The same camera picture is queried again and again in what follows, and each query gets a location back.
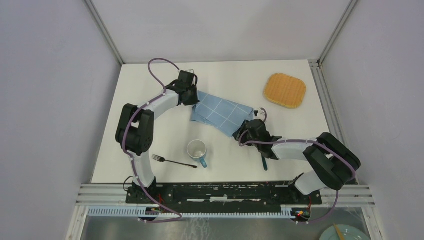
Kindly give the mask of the woven bamboo placemat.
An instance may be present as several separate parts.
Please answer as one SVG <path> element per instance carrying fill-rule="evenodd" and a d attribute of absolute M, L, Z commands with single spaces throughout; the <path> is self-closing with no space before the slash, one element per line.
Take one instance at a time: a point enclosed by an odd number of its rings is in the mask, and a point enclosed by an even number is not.
<path fill-rule="evenodd" d="M 298 108 L 307 91 L 306 84 L 299 78 L 275 73 L 271 75 L 264 87 L 264 97 L 273 104 L 288 108 Z"/>

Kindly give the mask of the blue checked cloth napkin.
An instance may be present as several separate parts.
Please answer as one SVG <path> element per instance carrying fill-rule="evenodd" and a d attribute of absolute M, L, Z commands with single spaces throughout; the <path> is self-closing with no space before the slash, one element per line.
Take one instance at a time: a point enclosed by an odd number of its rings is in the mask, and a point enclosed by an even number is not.
<path fill-rule="evenodd" d="M 232 137 L 245 121 L 254 119 L 250 106 L 226 100 L 205 92 L 198 92 L 199 103 L 192 108 L 190 121 L 212 126 L 227 137 Z"/>

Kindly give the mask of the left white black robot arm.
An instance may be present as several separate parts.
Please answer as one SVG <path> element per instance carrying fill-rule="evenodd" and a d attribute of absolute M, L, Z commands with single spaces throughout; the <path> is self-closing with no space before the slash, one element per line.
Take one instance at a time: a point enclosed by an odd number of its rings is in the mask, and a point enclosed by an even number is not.
<path fill-rule="evenodd" d="M 154 140 L 155 120 L 180 105 L 199 103 L 197 84 L 198 76 L 195 73 L 181 70 L 176 80 L 164 86 L 158 95 L 143 105 L 124 105 L 115 140 L 128 155 L 133 172 L 133 182 L 127 190 L 129 198 L 147 204 L 156 200 L 157 181 L 149 155 Z"/>

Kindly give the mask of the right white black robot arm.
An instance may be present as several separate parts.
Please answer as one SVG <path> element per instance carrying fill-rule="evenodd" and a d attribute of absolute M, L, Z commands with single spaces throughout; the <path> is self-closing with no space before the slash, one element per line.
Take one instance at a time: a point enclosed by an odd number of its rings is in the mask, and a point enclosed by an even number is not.
<path fill-rule="evenodd" d="M 339 191 L 356 178 L 361 167 L 359 158 L 329 132 L 311 139 L 284 139 L 271 135 L 264 121 L 254 119 L 244 121 L 233 137 L 241 147 L 255 147 L 265 159 L 309 163 L 312 170 L 296 177 L 288 191 L 295 204 L 302 204 L 309 194 L 324 188 Z"/>

